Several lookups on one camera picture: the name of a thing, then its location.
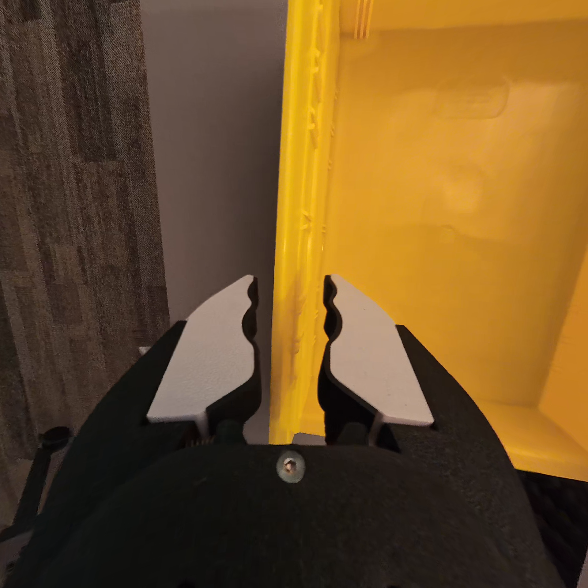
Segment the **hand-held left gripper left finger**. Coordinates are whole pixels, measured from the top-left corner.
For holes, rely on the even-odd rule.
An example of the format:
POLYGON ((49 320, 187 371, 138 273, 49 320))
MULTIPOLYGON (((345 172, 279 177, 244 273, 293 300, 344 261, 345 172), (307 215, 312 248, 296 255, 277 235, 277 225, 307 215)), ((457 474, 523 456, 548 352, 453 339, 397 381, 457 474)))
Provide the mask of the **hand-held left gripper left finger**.
POLYGON ((200 437, 226 421, 241 427, 262 400, 258 280, 245 275, 187 318, 154 399, 150 423, 193 422, 200 437))

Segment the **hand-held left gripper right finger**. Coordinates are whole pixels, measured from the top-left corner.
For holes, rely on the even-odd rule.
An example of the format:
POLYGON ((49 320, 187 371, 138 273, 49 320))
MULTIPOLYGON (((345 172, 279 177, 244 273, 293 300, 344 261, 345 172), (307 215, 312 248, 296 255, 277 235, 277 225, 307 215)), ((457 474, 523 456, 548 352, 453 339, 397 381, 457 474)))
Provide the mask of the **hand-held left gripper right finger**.
POLYGON ((325 442, 358 429, 376 445, 390 424, 430 427, 435 420, 396 322, 340 275, 323 286, 327 336, 318 376, 325 442))

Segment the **yellow plastic bin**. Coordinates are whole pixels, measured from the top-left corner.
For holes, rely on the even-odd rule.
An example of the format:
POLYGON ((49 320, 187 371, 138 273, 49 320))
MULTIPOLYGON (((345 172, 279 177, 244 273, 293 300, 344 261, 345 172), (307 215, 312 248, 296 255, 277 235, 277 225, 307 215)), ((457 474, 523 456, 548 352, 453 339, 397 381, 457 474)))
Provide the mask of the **yellow plastic bin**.
POLYGON ((587 480, 587 1, 289 1, 276 228, 270 443, 324 433, 336 274, 587 480))

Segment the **black chair base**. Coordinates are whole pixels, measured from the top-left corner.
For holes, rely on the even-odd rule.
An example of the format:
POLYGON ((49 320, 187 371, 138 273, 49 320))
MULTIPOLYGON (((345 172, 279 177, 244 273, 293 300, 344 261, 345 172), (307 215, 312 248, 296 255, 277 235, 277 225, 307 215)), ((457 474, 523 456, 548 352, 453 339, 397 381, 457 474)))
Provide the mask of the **black chair base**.
POLYGON ((40 435, 40 444, 29 470, 17 512, 12 525, 1 532, 1 543, 29 532, 33 528, 52 456, 67 446, 71 436, 72 433, 66 426, 51 428, 40 435))

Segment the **black textured mat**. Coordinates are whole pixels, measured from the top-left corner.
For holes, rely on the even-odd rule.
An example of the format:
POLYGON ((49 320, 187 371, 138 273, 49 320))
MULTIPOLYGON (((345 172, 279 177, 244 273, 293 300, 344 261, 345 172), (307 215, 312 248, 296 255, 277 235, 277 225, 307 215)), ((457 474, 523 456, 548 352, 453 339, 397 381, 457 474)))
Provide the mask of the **black textured mat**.
POLYGON ((577 587, 587 553, 587 482, 517 473, 550 561, 566 587, 577 587))

